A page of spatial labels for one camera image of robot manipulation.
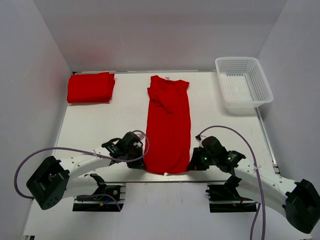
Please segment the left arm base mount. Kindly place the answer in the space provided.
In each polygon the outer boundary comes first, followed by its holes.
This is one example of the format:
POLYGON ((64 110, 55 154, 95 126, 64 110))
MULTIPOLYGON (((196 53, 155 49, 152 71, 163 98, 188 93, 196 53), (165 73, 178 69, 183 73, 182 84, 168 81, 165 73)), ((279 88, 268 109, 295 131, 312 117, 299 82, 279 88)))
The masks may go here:
POLYGON ((125 203, 125 184, 101 184, 93 194, 77 196, 73 212, 119 213, 125 203))

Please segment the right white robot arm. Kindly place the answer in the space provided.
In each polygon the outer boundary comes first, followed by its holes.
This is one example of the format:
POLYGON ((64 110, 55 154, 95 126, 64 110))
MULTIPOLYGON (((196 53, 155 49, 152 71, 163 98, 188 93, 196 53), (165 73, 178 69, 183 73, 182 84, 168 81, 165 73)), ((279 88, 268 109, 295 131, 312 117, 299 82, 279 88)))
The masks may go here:
POLYGON ((246 198, 260 202, 283 215, 300 232, 312 232, 320 220, 320 195, 310 181, 295 181, 257 168, 242 153, 226 150, 214 136, 197 135, 196 140, 199 146, 193 149, 189 170, 205 171, 216 166, 230 174, 222 193, 207 190, 211 198, 246 198))

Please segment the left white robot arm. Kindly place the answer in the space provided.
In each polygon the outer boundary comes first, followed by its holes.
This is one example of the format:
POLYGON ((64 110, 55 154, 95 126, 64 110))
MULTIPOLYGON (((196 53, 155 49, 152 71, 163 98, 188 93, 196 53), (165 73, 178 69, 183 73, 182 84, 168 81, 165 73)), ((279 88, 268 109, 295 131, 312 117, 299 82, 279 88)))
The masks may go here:
POLYGON ((115 163, 131 163, 143 159, 143 143, 148 137, 140 130, 129 131, 123 138, 103 143, 92 152, 58 147, 59 150, 82 153, 64 160, 49 156, 40 164, 27 181, 26 186, 42 210, 55 206, 67 191, 67 185, 75 178, 115 163))

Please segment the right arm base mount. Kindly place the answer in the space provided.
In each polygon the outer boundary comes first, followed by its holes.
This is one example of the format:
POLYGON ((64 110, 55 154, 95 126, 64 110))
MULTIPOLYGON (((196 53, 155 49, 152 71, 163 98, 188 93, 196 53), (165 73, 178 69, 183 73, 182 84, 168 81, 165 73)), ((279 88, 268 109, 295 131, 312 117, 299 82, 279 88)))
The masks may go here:
POLYGON ((224 184, 209 184, 206 189, 211 213, 254 213, 258 204, 241 197, 235 189, 229 190, 224 184))

